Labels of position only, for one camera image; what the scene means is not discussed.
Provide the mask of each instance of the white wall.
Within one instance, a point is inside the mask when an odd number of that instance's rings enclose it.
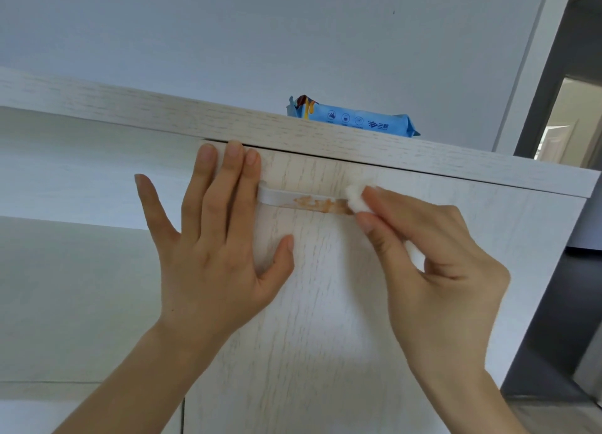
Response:
[[[548,125],[576,122],[561,164],[581,166],[602,118],[602,87],[564,80]]]
[[[410,114],[491,150],[542,0],[0,0],[0,65],[284,113]]]

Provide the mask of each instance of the floor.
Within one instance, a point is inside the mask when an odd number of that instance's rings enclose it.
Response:
[[[531,434],[602,434],[602,409],[594,403],[511,401]]]

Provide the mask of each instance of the cabinet door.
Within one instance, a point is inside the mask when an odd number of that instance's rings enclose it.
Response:
[[[501,384],[567,242],[583,199],[262,150],[270,187],[341,195],[360,178],[460,208],[512,282],[487,369]],[[238,331],[187,396],[185,433],[439,433],[388,322],[377,258],[350,217],[261,205],[256,255],[296,237],[296,269]]]
[[[0,433],[49,434],[97,384],[0,384]],[[179,434],[181,408],[162,434]]]

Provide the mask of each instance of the right hand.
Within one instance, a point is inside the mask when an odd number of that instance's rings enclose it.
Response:
[[[474,242],[455,206],[372,187],[362,197],[375,215],[356,219],[385,272],[391,326],[410,369],[421,384],[478,383],[508,270]],[[425,255],[424,271],[403,240]]]

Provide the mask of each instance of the brown residue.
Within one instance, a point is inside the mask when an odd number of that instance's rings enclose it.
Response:
[[[325,200],[315,199],[311,195],[302,196],[301,198],[295,198],[295,207],[297,209],[305,209],[307,211],[325,212],[329,214],[343,214],[346,216],[352,216],[353,211],[347,206],[347,200],[330,198]]]

